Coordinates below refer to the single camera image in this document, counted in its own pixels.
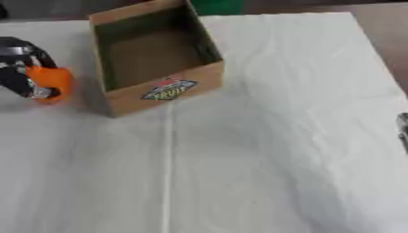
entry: table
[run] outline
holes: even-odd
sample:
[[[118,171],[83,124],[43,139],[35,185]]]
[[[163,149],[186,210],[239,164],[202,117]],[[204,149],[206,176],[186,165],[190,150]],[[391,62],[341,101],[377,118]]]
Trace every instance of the table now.
[[[244,14],[352,12],[398,84],[408,94],[408,3],[277,7],[251,0]]]

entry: orange part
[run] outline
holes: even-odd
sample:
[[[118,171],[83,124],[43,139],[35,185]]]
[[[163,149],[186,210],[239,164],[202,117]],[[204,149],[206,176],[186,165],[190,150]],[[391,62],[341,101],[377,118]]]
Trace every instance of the orange part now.
[[[71,93],[72,75],[65,68],[44,68],[41,66],[27,67],[25,74],[40,87],[54,87],[60,92],[59,96],[51,98],[38,98],[42,104],[54,104],[67,98]]]

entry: box label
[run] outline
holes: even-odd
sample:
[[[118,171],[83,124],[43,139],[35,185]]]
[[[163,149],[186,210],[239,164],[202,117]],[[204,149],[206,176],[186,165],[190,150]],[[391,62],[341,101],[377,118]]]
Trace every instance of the box label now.
[[[147,92],[141,99],[173,100],[197,85],[197,81],[179,80],[167,77],[157,84],[157,87]]]

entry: open cardboard box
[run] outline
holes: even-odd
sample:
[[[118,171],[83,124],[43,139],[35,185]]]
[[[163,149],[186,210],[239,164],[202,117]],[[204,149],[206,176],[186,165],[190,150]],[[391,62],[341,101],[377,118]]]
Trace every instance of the open cardboard box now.
[[[89,20],[113,116],[221,86],[222,57],[188,0],[154,0]]]

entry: white paper sheet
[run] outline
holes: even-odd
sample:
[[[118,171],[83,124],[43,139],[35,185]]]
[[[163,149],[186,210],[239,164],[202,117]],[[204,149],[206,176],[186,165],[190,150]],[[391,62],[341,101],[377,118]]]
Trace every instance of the white paper sheet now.
[[[224,87],[118,119],[83,104],[87,22],[0,25],[78,80],[59,106],[0,90],[0,232],[406,233],[406,100],[352,16],[203,21]]]

